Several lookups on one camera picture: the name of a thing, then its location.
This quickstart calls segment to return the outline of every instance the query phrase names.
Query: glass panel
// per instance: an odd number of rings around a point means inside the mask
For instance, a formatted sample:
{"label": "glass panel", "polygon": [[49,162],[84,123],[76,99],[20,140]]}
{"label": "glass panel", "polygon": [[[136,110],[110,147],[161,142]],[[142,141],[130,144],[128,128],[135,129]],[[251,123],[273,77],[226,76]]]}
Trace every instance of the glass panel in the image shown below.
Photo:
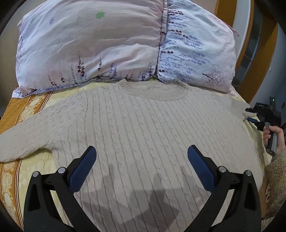
{"label": "glass panel", "polygon": [[249,42],[245,51],[245,55],[251,60],[256,48],[256,44],[258,43],[258,40],[259,40],[259,33],[253,26],[250,33]]}
{"label": "glass panel", "polygon": [[251,61],[246,56],[243,56],[242,62],[233,78],[232,85],[234,87],[239,87],[244,76],[247,72],[248,66],[250,65]]}
{"label": "glass panel", "polygon": [[261,32],[262,20],[263,20],[262,13],[259,10],[257,4],[255,4],[253,26],[256,28],[257,31],[259,31],[259,33]]}

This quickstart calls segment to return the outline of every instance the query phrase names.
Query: ribbed neckline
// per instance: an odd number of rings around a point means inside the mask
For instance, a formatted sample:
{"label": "ribbed neckline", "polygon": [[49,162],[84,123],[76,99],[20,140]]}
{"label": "ribbed neckline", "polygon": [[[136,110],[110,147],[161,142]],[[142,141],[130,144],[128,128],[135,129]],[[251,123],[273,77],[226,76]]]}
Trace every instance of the ribbed neckline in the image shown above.
{"label": "ribbed neckline", "polygon": [[157,80],[139,82],[123,79],[117,85],[122,91],[131,95],[160,101],[181,99],[189,90],[188,84],[180,80],[162,83]]}

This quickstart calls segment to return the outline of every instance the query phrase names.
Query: sweater's left sleeve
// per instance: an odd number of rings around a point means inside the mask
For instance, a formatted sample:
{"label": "sweater's left sleeve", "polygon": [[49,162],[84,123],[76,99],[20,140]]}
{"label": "sweater's left sleeve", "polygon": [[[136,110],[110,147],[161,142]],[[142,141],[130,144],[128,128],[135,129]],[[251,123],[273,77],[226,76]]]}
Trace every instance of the sweater's left sleeve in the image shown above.
{"label": "sweater's left sleeve", "polygon": [[0,162],[24,158],[51,145],[83,110],[84,93],[77,93],[50,106],[0,135]]}

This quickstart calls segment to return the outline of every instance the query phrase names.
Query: beige cable knit sweater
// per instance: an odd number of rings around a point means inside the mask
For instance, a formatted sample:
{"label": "beige cable knit sweater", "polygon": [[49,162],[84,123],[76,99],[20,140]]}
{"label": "beige cable knit sweater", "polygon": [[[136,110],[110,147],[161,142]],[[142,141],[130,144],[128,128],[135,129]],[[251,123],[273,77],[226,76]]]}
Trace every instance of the beige cable knit sweater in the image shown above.
{"label": "beige cable knit sweater", "polygon": [[101,231],[183,231],[210,195],[187,159],[190,145],[229,171],[251,170],[258,188],[262,183],[242,120],[215,98],[181,81],[94,88],[3,133],[0,161],[47,148],[56,166],[66,167],[92,145],[97,161],[75,197]]}

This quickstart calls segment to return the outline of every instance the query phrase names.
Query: person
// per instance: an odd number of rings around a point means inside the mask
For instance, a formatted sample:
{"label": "person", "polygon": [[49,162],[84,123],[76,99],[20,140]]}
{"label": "person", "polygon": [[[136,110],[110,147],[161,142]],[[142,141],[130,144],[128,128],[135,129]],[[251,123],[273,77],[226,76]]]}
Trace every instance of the person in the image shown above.
{"label": "person", "polygon": [[266,148],[266,146],[268,144],[268,140],[271,137],[270,130],[277,133],[277,150],[276,150],[276,154],[279,155],[285,149],[284,132],[278,126],[270,126],[269,129],[266,129],[266,127],[264,127],[264,129],[263,129],[263,143],[264,143],[265,148]]}

